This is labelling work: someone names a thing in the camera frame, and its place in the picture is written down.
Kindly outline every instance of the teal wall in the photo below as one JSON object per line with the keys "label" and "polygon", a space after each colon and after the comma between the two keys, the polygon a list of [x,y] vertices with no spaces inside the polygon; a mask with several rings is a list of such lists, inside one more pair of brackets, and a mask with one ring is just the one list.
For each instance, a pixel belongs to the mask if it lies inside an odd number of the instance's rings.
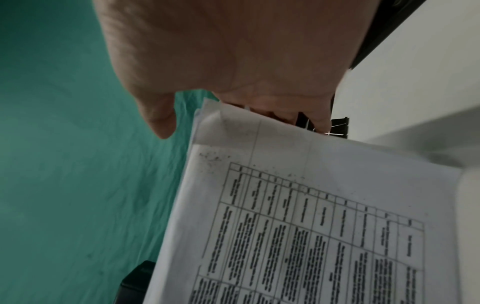
{"label": "teal wall", "polygon": [[110,303],[156,260],[204,91],[157,139],[88,0],[0,3],[0,302]]}

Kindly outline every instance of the white paper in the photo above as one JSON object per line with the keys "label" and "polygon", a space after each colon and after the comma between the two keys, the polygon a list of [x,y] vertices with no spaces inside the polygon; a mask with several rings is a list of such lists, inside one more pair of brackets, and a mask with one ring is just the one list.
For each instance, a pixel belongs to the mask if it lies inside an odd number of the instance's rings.
{"label": "white paper", "polygon": [[144,303],[460,302],[459,170],[206,101]]}

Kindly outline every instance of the hand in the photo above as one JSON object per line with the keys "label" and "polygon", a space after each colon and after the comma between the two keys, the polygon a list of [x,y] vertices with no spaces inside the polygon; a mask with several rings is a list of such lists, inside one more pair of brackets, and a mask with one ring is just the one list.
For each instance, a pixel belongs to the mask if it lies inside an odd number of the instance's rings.
{"label": "hand", "polygon": [[94,0],[111,62],[160,137],[176,91],[330,130],[330,99],[379,0]]}

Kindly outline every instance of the paper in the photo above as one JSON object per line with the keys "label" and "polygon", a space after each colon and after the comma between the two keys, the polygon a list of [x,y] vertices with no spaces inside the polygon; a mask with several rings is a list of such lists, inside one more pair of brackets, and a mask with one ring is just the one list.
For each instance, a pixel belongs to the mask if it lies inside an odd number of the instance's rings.
{"label": "paper", "polygon": [[144,303],[459,303],[459,170],[206,101]]}

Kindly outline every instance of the green surface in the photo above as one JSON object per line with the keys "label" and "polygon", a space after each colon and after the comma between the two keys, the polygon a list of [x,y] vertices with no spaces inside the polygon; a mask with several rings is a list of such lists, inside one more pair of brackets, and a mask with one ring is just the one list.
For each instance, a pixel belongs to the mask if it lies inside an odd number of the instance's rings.
{"label": "green surface", "polygon": [[110,303],[156,260],[195,109],[158,140],[108,60],[90,1],[0,3],[0,302]]}

